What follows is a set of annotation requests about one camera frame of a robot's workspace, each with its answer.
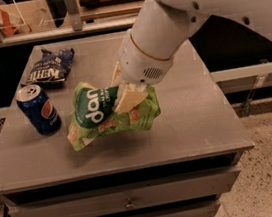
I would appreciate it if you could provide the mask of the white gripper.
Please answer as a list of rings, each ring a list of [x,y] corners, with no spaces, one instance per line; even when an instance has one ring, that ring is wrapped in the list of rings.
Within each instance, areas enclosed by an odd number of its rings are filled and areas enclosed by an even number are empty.
[[[143,102],[148,95],[145,84],[160,83],[173,62],[173,58],[156,59],[144,53],[135,44],[131,30],[127,30],[119,47],[119,59],[114,67],[110,84],[112,87],[119,86],[114,111],[129,112]],[[121,84],[123,78],[129,83]]]

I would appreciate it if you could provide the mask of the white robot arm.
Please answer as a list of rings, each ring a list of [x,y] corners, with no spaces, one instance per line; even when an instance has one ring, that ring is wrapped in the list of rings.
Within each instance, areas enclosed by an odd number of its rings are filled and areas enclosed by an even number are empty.
[[[119,47],[114,110],[129,112],[163,80],[183,42],[210,16],[233,20],[272,41],[272,0],[145,0]]]

